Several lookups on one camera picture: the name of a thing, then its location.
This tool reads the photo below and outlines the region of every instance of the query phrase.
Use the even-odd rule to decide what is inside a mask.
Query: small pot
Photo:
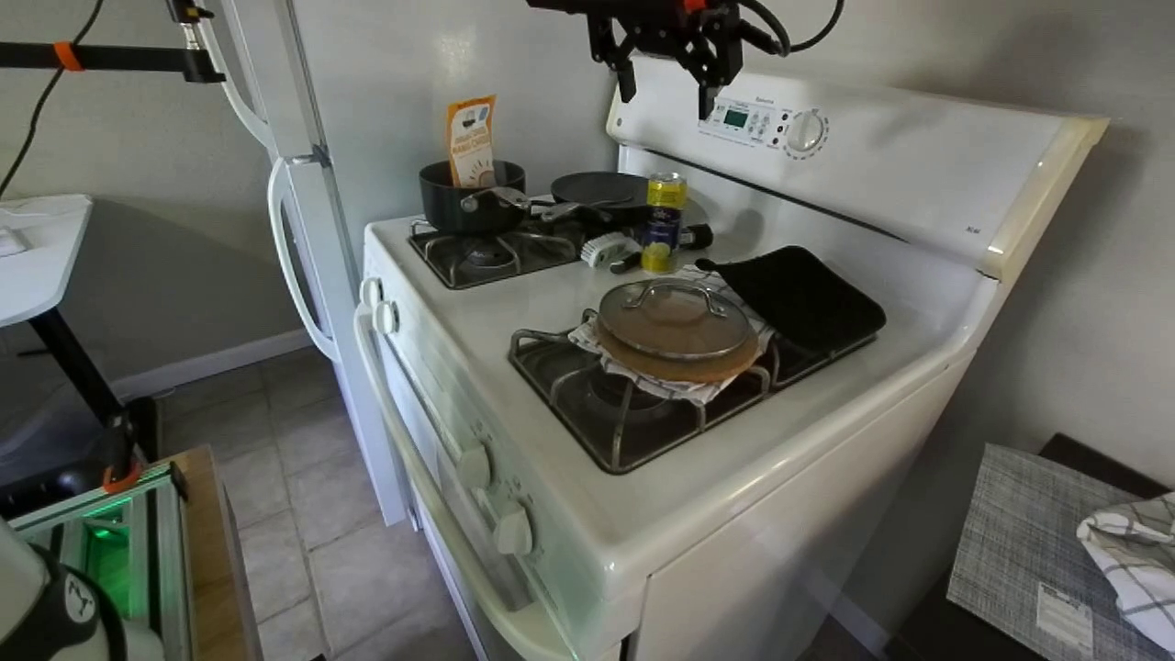
[[[524,190],[524,169],[496,162],[496,189]],[[448,162],[435,162],[420,172],[420,200],[428,221],[443,235],[496,235],[522,223],[524,209],[512,206],[507,196],[490,189],[452,189]]]

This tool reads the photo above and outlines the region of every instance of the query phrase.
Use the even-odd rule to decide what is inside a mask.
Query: white wall
[[[70,41],[90,7],[3,0],[0,41]],[[90,43],[185,41],[163,0],[107,0]],[[44,71],[0,71],[0,172],[44,80]],[[112,380],[297,327],[262,209],[265,155],[212,86],[66,73],[8,196],[57,190],[100,201],[62,309]],[[29,330],[0,330],[3,407],[62,386],[57,363],[16,359],[29,344]]]
[[[771,7],[806,37],[829,0]],[[1062,430],[1175,485],[1172,30],[1168,0],[847,0],[824,49],[771,62],[1114,118],[857,572],[851,595],[884,630],[926,562],[953,560],[988,440],[1041,447]]]

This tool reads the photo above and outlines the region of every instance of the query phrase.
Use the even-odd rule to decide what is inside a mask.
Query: white refrigerator
[[[420,209],[420,169],[443,157],[443,107],[496,95],[496,155],[528,190],[609,169],[609,73],[584,20],[524,0],[221,0],[201,37],[227,104],[272,155],[270,216],[295,309],[333,374],[393,526],[409,494],[380,423],[349,317],[360,231]]]

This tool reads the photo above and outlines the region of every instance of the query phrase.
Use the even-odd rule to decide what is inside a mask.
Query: bottle
[[[683,209],[691,201],[687,179],[680,172],[647,179],[650,223],[638,253],[643,271],[674,271]]]

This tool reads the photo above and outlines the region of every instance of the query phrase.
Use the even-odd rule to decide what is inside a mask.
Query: tile floor
[[[473,657],[442,572],[386,528],[327,359],[290,353],[163,402],[163,451],[210,446],[265,661]]]

